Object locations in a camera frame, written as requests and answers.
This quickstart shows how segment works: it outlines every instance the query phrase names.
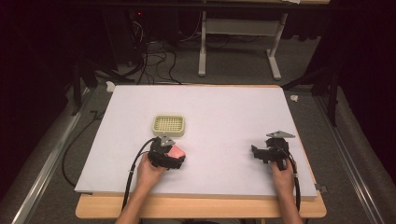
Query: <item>white paper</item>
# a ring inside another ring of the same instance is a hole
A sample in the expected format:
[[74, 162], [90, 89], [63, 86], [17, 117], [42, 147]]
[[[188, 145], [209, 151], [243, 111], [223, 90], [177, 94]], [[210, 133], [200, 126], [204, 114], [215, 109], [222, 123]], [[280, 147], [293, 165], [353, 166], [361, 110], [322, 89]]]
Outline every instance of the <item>white paper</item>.
[[296, 135], [286, 140], [302, 196], [317, 196], [282, 89], [252, 87], [117, 86], [75, 191], [124, 192], [159, 114], [184, 117], [185, 134], [173, 140], [187, 158], [181, 169], [165, 173], [153, 193], [274, 196], [271, 167], [253, 158], [251, 145], [266, 148], [265, 135], [280, 130]]

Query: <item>white table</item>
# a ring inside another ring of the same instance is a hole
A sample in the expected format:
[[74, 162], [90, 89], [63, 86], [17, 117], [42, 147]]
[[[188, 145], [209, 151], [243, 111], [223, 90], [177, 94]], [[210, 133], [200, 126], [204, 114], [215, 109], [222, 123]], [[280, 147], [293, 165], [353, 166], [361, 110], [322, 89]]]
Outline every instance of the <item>white table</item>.
[[[251, 210], [246, 209], [252, 203], [260, 204], [257, 209], [272, 208], [257, 210], [254, 217], [278, 216], [271, 168], [254, 159], [250, 150], [251, 145], [265, 148], [265, 135], [278, 130], [296, 135], [287, 141], [298, 163], [302, 211], [304, 204], [311, 204], [308, 216], [325, 215], [283, 90], [278, 86], [117, 86], [76, 186], [77, 192], [93, 193], [81, 196], [78, 216], [118, 215], [128, 170], [136, 152], [153, 137], [151, 124], [158, 114], [185, 118], [185, 134], [174, 140], [185, 150], [187, 159], [181, 169], [168, 171], [153, 189], [152, 203], [147, 204], [150, 209], [143, 209], [146, 212], [142, 217], [251, 217]], [[181, 202], [176, 214], [162, 207], [175, 200]], [[186, 207], [185, 202], [191, 200], [199, 203]], [[230, 203], [229, 210], [221, 213], [221, 209], [213, 209], [214, 201]], [[201, 213], [192, 215], [197, 207]], [[241, 210], [230, 213], [230, 209]]]

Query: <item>floor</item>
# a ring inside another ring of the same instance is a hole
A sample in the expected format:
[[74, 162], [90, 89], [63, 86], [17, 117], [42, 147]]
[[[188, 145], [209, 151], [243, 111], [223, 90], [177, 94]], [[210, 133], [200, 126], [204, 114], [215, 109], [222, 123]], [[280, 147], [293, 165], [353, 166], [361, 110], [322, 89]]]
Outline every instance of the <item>floor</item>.
[[[318, 42], [319, 39], [305, 42], [298, 38], [281, 40], [276, 52], [282, 75], [280, 81], [272, 79], [269, 63], [264, 56], [264, 50], [271, 47], [271, 37], [209, 38], [205, 77], [197, 75], [199, 45], [196, 39], [180, 43], [178, 48], [159, 42], [150, 46], [150, 63], [141, 84], [172, 82], [169, 80], [171, 73], [173, 79], [183, 84], [281, 86], [304, 74]], [[120, 65], [121, 71], [127, 69]], [[77, 181], [100, 121], [93, 122], [86, 130], [84, 128], [92, 121], [91, 111], [106, 110], [111, 98], [106, 88], [105, 80], [100, 79], [96, 90], [84, 95], [85, 105], [76, 117], [70, 116], [73, 102], [69, 102], [1, 202], [0, 223], [11, 223], [14, 217], [14, 223], [114, 222], [114, 219], [79, 219], [75, 216], [79, 195], [65, 181], [60, 160], [67, 149], [65, 170], [72, 181]], [[392, 204], [396, 199], [395, 186], [361, 133], [342, 90], [339, 90], [337, 98], [337, 127], [333, 127], [325, 115], [326, 96], [313, 97], [309, 90], [308, 85], [285, 91], [314, 176], [322, 186], [322, 197], [327, 208], [325, 217], [310, 219], [309, 223], [392, 223], [396, 220], [395, 206]], [[291, 95], [298, 95], [298, 102], [290, 100]], [[41, 176], [43, 165], [46, 168], [47, 159], [53, 157], [55, 152], [60, 159], [52, 164], [53, 169], [43, 180], [36, 200], [28, 204], [32, 209], [21, 209], [29, 202], [26, 201], [28, 192], [36, 190], [32, 186]], [[268, 218], [266, 221], [280, 223], [278, 218]]]

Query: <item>yellow basket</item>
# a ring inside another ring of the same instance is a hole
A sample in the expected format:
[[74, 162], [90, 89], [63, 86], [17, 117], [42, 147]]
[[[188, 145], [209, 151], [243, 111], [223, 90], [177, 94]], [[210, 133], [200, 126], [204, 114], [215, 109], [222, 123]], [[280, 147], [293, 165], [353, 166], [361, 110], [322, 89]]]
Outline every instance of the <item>yellow basket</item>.
[[159, 115], [152, 124], [155, 136], [181, 137], [184, 135], [184, 118], [176, 115]]

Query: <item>gray floor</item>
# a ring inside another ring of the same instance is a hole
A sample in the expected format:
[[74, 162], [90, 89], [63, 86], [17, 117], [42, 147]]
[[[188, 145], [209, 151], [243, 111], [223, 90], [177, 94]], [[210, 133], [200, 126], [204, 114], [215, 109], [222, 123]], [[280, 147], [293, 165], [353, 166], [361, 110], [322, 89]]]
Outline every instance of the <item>gray floor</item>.
[[[222, 39], [209, 38], [209, 46], [212, 48], [207, 50], [205, 77], [197, 76], [199, 47], [194, 45], [195, 42], [186, 42], [177, 49], [169, 47], [163, 49], [161, 43], [150, 48], [161, 51], [172, 50], [177, 54], [172, 75], [182, 83], [283, 85], [304, 73], [318, 43], [318, 40], [300, 42], [297, 38], [282, 40], [276, 53], [282, 80], [274, 81], [269, 63], [264, 57], [264, 50], [271, 47], [272, 39], [266, 37], [250, 41], [252, 39], [253, 37], [233, 36], [226, 46], [217, 48], [225, 42]], [[167, 53], [166, 56], [165, 62], [158, 67], [158, 73], [162, 77], [168, 77], [168, 70], [173, 64], [172, 54]], [[152, 64], [160, 60], [155, 56], [150, 56], [149, 59]], [[154, 65], [150, 64], [147, 72], [150, 76], [144, 76], [142, 80], [145, 83], [142, 84], [147, 84], [148, 81], [152, 83], [152, 77], [157, 84], [166, 81], [158, 77]], [[298, 102], [290, 100], [292, 94], [299, 95]], [[285, 95], [315, 178], [326, 188], [322, 197], [326, 204], [327, 215], [323, 218], [310, 219], [309, 223], [393, 223], [396, 220], [394, 206], [396, 188], [361, 133], [342, 90], [339, 91], [336, 111], [337, 128], [331, 128], [326, 116], [323, 116], [322, 102], [326, 102], [326, 97], [312, 97], [309, 86], [299, 86], [291, 91], [285, 91]], [[92, 110], [106, 110], [110, 97], [111, 93], [106, 92], [106, 84], [101, 80], [84, 110], [81, 111], [81, 117], [69, 141], [92, 120]], [[11, 223], [17, 215], [47, 157], [59, 144], [59, 139], [71, 122], [71, 111], [72, 104], [69, 103], [25, 163], [8, 195], [1, 202], [0, 223]], [[78, 180], [99, 125], [100, 121], [94, 122], [70, 147], [66, 155], [66, 172], [75, 182]], [[361, 193], [362, 187], [365, 187], [369, 193]], [[78, 197], [73, 187], [64, 180], [58, 164], [41, 200], [30, 216], [29, 223], [114, 222], [114, 219], [78, 219], [75, 215]], [[371, 197], [373, 203], [364, 204], [371, 201], [368, 197]], [[370, 211], [376, 213], [375, 210], [380, 217], [370, 214]], [[278, 218], [268, 219], [267, 222], [280, 223]]]

